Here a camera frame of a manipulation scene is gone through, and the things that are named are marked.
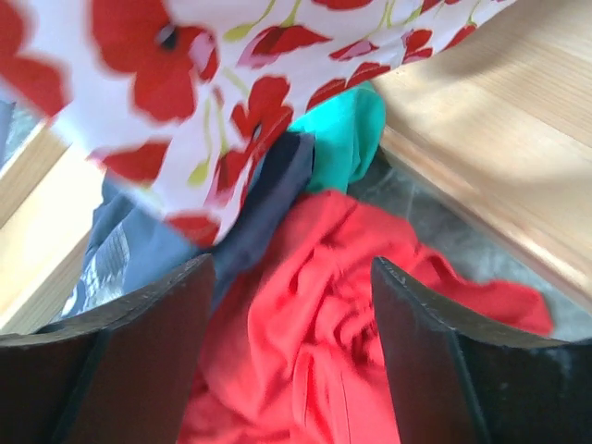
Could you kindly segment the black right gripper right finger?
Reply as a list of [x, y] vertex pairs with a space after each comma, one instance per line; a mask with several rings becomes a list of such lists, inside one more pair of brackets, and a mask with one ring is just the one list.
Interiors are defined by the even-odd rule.
[[372, 296], [404, 443], [587, 443], [591, 342], [531, 334], [424, 286], [383, 257]]

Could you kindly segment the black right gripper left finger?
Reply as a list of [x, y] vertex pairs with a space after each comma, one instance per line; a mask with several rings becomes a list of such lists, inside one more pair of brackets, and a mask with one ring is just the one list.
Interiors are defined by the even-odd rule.
[[161, 280], [1, 338], [5, 443], [173, 443], [215, 285], [204, 254]]

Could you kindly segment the navy blue tank top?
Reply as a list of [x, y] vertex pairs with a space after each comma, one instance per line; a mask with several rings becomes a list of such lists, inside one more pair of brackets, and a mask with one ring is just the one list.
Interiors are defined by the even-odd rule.
[[[281, 220], [312, 175], [315, 139], [287, 132], [257, 169], [239, 218], [227, 236], [209, 248], [215, 262], [212, 304], [218, 306], [237, 275], [258, 264]], [[205, 252], [131, 202], [104, 179], [102, 203], [94, 210], [78, 283], [59, 314], [69, 318], [163, 278]]]

